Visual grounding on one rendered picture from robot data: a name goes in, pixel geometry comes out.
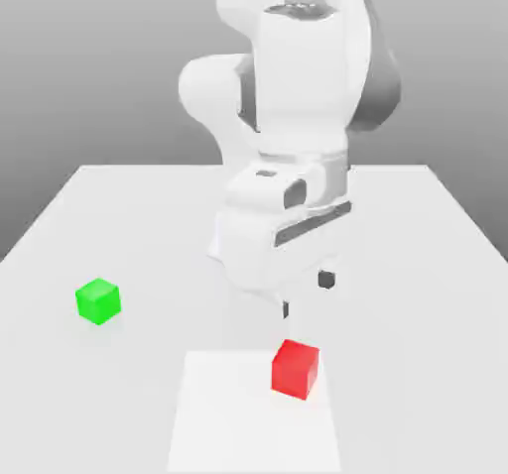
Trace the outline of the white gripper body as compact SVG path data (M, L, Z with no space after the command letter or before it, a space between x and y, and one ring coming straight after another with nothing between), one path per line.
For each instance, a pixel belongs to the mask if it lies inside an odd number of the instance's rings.
M351 210L349 200L318 209L226 200L215 217L209 255L238 289L279 292L311 270L333 270Z

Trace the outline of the small red cube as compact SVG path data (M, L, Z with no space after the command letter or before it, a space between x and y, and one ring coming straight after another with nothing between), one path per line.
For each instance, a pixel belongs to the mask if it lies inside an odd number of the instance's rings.
M271 389L305 401L318 376L319 349L285 339L272 360Z

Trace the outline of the small green cube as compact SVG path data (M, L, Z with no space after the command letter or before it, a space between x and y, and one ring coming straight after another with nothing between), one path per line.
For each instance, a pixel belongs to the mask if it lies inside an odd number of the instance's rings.
M78 314L100 325L121 311L119 288L96 278L75 292Z

